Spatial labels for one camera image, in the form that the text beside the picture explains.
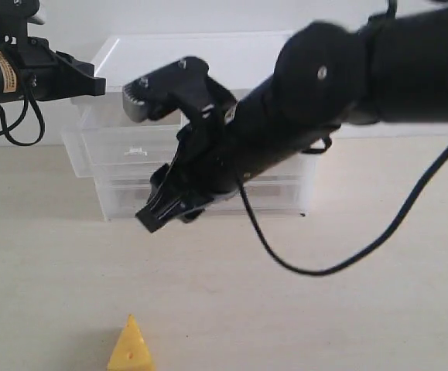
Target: cheese wedge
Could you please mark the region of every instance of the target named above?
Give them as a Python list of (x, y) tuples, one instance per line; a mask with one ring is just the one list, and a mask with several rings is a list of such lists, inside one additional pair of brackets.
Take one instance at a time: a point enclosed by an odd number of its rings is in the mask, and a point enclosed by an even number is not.
[(107, 371), (155, 371), (152, 357), (133, 315), (118, 338)]

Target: white table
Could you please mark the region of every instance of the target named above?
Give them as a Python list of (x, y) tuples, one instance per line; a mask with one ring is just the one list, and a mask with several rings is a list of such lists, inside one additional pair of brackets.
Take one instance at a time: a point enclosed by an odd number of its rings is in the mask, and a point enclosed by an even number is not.
[[(296, 264), (338, 262), (447, 144), (338, 141), (312, 213), (263, 227)], [(312, 279), (274, 265), (244, 217), (105, 223), (63, 148), (0, 148), (0, 370), (103, 370), (129, 313), (159, 371), (448, 369), (448, 166), (382, 250)]]

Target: clear plastic storage box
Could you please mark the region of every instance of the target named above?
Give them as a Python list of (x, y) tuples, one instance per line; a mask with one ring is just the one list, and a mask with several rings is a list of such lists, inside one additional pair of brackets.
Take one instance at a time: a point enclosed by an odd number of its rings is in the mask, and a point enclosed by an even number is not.
[[(122, 87), (167, 63), (198, 56), (210, 75), (244, 97), (274, 69), (290, 32), (115, 36), (93, 60), (96, 76), (107, 78), (103, 97), (73, 99), (81, 118), (63, 130), (63, 141), (78, 177), (93, 177), (106, 220), (132, 218), (146, 203), (149, 178), (171, 162), (176, 134), (186, 123), (181, 113), (162, 121), (135, 124), (122, 108)], [(257, 210), (307, 213), (316, 157), (297, 155), (247, 184)], [(210, 213), (244, 212), (239, 196), (218, 203)]]

